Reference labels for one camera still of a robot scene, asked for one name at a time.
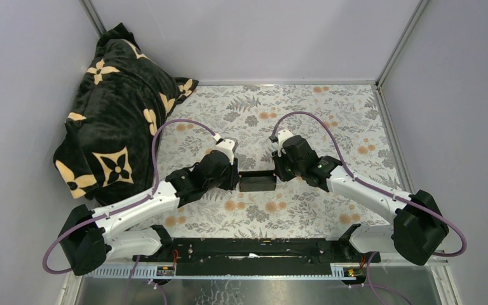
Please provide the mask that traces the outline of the black paper box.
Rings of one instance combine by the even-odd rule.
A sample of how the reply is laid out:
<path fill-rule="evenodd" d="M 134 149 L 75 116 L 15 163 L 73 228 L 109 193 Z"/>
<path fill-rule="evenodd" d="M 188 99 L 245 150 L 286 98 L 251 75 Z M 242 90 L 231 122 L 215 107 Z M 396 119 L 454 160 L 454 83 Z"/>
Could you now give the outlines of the black paper box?
<path fill-rule="evenodd" d="M 274 191 L 277 178 L 273 170 L 239 172 L 241 193 Z"/>

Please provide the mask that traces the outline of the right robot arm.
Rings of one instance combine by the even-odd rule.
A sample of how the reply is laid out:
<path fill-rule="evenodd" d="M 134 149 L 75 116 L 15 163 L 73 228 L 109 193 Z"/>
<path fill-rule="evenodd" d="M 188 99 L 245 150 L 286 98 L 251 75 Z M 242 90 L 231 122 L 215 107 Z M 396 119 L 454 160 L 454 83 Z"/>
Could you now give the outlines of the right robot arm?
<path fill-rule="evenodd" d="M 367 252 L 397 252 L 405 260 L 423 266 L 449 234 L 430 193 L 396 191 L 359 177 L 350 173 L 342 161 L 319 157 L 306 139 L 288 130 L 269 139 L 276 144 L 271 155 L 274 173 L 281 181 L 300 177 L 309 186 L 344 196 L 387 221 L 382 226 L 356 225 L 348 230 L 348 239 L 339 244 L 345 261 L 354 262 Z"/>

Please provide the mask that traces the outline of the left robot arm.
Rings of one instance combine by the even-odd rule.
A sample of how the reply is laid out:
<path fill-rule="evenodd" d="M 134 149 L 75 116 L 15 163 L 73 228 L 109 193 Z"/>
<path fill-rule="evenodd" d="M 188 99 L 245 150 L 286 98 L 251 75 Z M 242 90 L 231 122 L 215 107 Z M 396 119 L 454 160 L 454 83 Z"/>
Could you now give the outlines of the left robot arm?
<path fill-rule="evenodd" d="M 90 210 L 74 208 L 53 246 L 59 245 L 69 263 L 67 272 L 90 273 L 110 259 L 150 255 L 164 261 L 172 245 L 154 229 L 132 232 L 132 226 L 157 214 L 200 200 L 213 189 L 233 190 L 238 183 L 238 159 L 213 150 L 193 166 L 182 168 L 157 186 L 118 203 Z"/>

